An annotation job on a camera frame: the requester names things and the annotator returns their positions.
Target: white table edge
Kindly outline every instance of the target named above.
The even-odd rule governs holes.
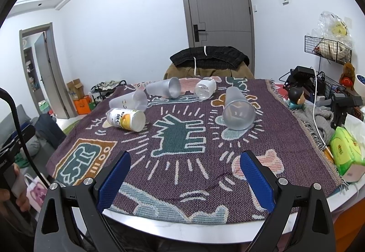
[[[362,188],[364,184],[365,175],[356,182],[358,189]],[[349,185],[348,190],[337,192],[328,197],[327,202],[331,212],[343,205],[356,193],[356,187],[351,184]],[[159,221],[120,214],[110,210],[104,210],[103,214],[129,227],[155,236],[204,244],[233,244],[250,242],[254,239],[263,224],[263,220],[256,220],[236,224],[201,225]],[[292,231],[296,215],[297,213],[293,213],[289,216],[283,233]]]

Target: doorway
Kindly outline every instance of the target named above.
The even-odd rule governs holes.
[[[232,46],[250,59],[255,71],[251,0],[183,0],[189,47]]]
[[[58,63],[52,23],[20,30],[19,38],[24,73],[38,113],[51,109],[56,118],[77,116]]]

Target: brown plush toy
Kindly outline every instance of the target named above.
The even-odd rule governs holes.
[[[340,77],[340,84],[354,90],[355,68],[351,63],[344,64],[344,72]]]

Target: black hair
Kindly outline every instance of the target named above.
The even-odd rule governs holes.
[[[292,87],[288,91],[289,100],[295,104],[298,103],[298,100],[300,99],[302,94],[303,94],[303,89],[301,87]]]

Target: door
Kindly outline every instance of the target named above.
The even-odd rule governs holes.
[[[254,73],[251,1],[184,1],[189,46],[233,46],[249,57],[249,68]]]
[[[69,118],[67,110],[63,104],[60,93],[56,86],[56,81],[52,72],[51,61],[47,51],[47,40],[45,33],[34,43],[35,55],[37,57],[38,68],[46,90],[51,108],[57,118]]]

